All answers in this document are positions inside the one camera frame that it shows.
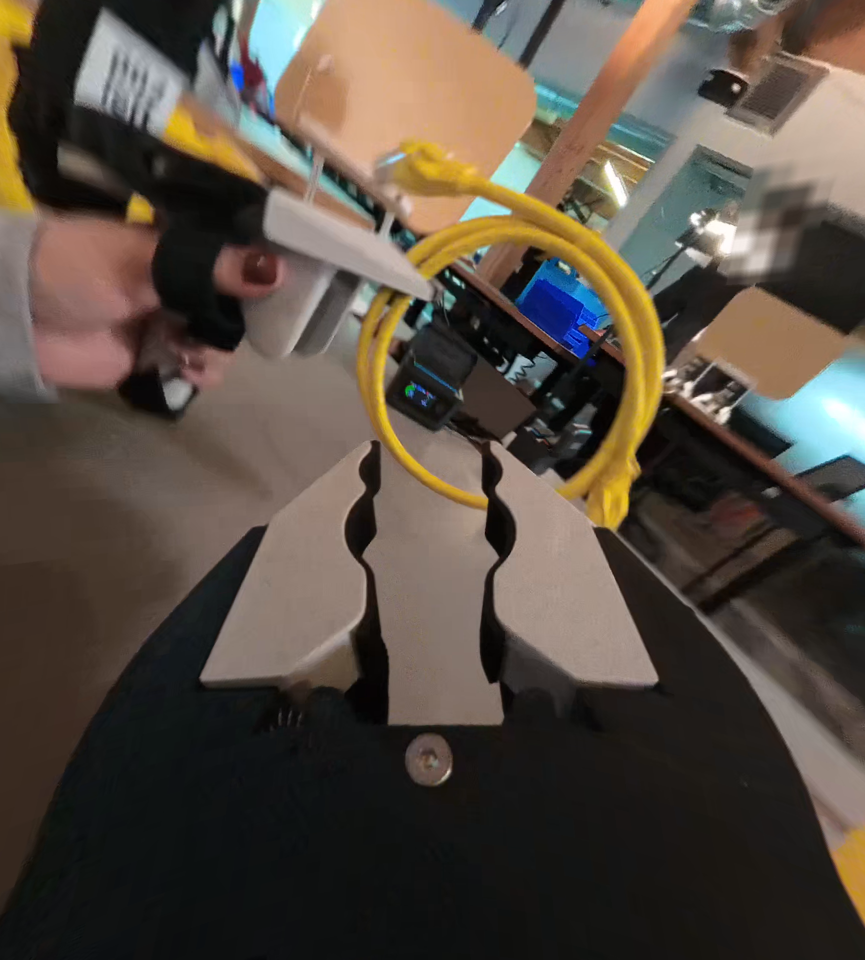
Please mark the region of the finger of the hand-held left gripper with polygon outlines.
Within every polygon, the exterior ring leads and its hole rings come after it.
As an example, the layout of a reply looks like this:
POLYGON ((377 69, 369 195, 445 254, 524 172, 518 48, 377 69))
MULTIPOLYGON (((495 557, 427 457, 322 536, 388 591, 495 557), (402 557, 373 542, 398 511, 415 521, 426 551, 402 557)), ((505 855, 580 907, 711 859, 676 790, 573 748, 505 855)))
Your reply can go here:
POLYGON ((305 353, 305 329, 336 272, 378 289, 427 302, 433 286, 388 238, 343 221, 281 188, 269 190, 262 239, 281 261, 282 280, 268 296, 243 307, 245 340, 265 359, 305 353))
POLYGON ((362 278, 349 271, 337 271, 305 328, 305 354, 323 354, 333 342, 346 315, 351 311, 360 290, 362 278))

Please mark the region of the wall vent grille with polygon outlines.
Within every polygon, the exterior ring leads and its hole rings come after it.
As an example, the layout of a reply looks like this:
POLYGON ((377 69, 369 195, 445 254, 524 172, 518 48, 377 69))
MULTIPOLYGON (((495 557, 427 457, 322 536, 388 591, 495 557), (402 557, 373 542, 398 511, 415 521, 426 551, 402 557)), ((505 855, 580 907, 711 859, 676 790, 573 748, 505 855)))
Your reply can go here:
POLYGON ((768 56, 726 117, 763 137, 774 137, 829 75, 828 66, 779 52, 768 56))

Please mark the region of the labelled wooden board on stand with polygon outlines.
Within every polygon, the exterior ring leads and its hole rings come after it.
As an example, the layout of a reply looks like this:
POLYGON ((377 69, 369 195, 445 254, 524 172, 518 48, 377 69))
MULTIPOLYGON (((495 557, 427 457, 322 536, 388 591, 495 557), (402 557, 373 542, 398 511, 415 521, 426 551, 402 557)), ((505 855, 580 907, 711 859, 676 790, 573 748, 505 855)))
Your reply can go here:
POLYGON ((406 141, 490 178, 531 125, 528 72, 447 9, 423 1, 329 1, 273 93, 279 126, 381 200, 379 161, 406 141))

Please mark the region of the person's left hand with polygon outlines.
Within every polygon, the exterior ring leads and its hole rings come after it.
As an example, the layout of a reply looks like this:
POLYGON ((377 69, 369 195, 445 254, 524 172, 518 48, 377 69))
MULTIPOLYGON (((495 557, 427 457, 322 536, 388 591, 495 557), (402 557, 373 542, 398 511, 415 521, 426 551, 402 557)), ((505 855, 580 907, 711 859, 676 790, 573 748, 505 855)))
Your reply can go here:
MULTIPOLYGON (((132 373, 140 343, 158 314, 152 259, 159 240, 150 225, 87 217, 48 217, 30 259, 30 316, 36 363, 44 384, 72 390, 118 387, 132 373)), ((256 247, 225 246, 212 285, 255 300, 285 277, 282 260, 256 247)), ((219 384, 231 356, 167 333, 179 376, 203 389, 219 384)))

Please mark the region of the plain wooden board on stand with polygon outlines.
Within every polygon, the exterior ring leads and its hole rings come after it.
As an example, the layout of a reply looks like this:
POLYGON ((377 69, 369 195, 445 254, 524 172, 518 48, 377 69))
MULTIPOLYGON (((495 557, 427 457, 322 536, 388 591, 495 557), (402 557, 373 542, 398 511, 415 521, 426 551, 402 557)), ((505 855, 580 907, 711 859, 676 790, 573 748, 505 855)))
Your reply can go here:
POLYGON ((748 395, 791 398, 841 358, 847 334, 758 287, 737 294, 664 373, 665 392, 719 425, 748 395))

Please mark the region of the dark grey box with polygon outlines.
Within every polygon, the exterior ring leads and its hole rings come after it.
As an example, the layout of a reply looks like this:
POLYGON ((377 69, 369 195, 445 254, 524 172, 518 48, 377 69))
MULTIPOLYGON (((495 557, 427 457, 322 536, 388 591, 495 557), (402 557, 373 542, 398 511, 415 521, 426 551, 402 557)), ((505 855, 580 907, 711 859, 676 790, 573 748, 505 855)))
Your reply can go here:
POLYGON ((528 423, 536 406, 485 358, 477 357, 462 386, 459 418, 487 440, 503 441, 528 423))

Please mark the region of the studio light on stand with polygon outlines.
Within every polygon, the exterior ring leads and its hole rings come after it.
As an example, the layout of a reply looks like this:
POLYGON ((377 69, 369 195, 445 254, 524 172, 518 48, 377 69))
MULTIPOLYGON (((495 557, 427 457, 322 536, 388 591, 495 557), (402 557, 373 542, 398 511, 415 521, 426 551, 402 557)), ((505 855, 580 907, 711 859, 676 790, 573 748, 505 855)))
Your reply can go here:
POLYGON ((738 200, 730 200, 722 207, 707 207, 690 214, 688 228, 674 241, 671 255, 646 275, 644 289, 654 291, 668 271, 685 258, 703 269, 722 266, 731 253, 739 211, 738 200))

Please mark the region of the black wall speaker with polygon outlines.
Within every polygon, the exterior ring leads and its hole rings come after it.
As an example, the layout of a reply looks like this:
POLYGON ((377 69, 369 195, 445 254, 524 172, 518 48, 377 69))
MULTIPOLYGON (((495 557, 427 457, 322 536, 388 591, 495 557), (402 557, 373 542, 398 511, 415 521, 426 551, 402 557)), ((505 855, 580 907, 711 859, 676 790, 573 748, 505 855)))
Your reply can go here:
POLYGON ((697 89, 697 96, 728 111, 746 94, 749 80, 730 69, 714 68, 706 72, 697 89))

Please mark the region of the wooden table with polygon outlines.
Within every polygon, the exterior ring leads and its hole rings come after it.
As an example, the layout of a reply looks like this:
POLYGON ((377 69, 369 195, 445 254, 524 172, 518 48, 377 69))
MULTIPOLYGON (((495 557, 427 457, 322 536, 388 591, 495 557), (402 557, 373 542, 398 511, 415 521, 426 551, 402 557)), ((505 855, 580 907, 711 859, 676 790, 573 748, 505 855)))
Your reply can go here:
MULTIPOLYGON (((546 353, 552 353, 569 364, 575 365, 581 362, 581 354, 571 353, 567 344, 552 337, 543 327, 524 315, 513 301, 463 264, 454 262, 448 265, 439 272, 437 280, 444 287, 450 284, 458 284, 461 292, 484 299, 491 308, 502 312, 512 322, 525 330, 532 339, 540 342, 546 353)), ((608 342, 607 330, 596 330, 588 325, 583 325, 580 332, 586 337, 588 344, 592 346, 594 354, 607 356, 611 362, 618 364, 620 367, 626 366, 622 351, 618 346, 608 342)))
POLYGON ((740 494, 750 496, 764 510, 766 519, 773 522, 680 588, 703 614, 713 615, 770 577, 791 569, 815 544, 828 541, 865 555, 865 527, 799 476, 727 426, 718 424, 682 395, 666 391, 660 405, 660 413, 646 437, 662 438, 664 446, 648 460, 643 474, 653 474, 674 450, 688 450, 706 470, 724 469, 725 480, 737 487, 740 494), (791 534, 791 541, 699 597, 702 585, 778 529, 791 534))

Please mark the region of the wooden post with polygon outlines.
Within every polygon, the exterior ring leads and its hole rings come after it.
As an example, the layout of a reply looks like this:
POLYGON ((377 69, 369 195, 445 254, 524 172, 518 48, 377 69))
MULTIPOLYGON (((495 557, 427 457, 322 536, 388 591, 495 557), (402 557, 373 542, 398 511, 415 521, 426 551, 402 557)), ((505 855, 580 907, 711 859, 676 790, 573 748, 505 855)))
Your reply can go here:
POLYGON ((689 18, 694 2, 645 1, 618 38, 525 195, 555 208, 643 80, 689 18))

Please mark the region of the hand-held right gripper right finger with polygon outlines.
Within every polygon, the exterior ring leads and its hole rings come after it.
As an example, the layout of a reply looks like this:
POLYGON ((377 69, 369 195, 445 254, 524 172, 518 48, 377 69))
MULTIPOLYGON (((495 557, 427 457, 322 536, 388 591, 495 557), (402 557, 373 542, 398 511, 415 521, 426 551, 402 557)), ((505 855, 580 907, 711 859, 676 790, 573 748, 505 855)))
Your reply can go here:
POLYGON ((658 674, 598 527, 492 441, 482 449, 484 582, 480 658, 510 694, 648 690, 658 674))

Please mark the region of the blue plastic case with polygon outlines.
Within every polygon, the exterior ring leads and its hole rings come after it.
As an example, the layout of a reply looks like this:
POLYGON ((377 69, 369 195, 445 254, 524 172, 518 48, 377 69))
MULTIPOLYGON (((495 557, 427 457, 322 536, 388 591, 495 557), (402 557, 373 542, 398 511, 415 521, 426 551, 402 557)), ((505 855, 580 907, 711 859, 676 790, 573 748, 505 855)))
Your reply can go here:
POLYGON ((515 305, 522 315, 577 357, 587 354, 590 339, 582 329, 607 329, 607 306, 584 278, 559 258, 542 262, 515 305))

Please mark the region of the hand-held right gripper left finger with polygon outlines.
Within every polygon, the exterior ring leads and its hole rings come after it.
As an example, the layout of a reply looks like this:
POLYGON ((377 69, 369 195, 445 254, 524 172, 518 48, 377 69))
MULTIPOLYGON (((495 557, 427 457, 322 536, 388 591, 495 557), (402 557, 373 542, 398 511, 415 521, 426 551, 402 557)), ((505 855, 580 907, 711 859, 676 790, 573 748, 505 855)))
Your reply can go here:
POLYGON ((390 661, 375 574, 381 450, 370 440, 268 522, 200 674, 210 690, 275 688, 295 702, 345 694, 387 722, 390 661))

